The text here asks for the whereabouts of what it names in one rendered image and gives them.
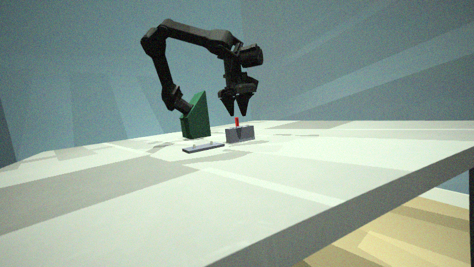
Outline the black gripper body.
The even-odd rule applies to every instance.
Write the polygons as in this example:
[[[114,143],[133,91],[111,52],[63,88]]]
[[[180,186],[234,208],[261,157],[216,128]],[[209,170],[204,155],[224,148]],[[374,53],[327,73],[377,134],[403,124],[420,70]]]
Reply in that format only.
[[[226,78],[226,87],[219,90],[218,98],[233,97],[236,94],[252,94],[256,92],[256,86],[253,83],[243,84],[242,76],[244,72],[241,69],[231,69],[225,71],[223,78]]]

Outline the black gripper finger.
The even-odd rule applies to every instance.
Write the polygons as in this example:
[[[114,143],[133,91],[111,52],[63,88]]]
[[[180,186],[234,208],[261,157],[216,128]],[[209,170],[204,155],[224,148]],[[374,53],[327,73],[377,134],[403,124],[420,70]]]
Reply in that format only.
[[[227,111],[231,116],[234,116],[234,101],[235,97],[227,97],[221,98],[220,100],[223,102],[224,106],[226,107]]]
[[[246,116],[248,102],[253,95],[254,94],[235,95],[242,116]]]

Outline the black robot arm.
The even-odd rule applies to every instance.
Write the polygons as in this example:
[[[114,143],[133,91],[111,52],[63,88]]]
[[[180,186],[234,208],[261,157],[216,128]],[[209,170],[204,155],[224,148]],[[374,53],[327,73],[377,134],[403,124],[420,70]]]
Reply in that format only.
[[[243,47],[243,42],[235,38],[229,30],[204,30],[165,19],[156,28],[150,28],[141,38],[141,45],[154,62],[162,85],[162,100],[167,110],[177,109],[187,116],[194,106],[182,99],[180,86],[173,84],[166,59],[166,39],[179,39],[187,43],[205,47],[209,52],[223,59],[225,71],[231,69],[251,68],[263,63],[263,53],[256,43]],[[231,51],[232,46],[235,46]]]

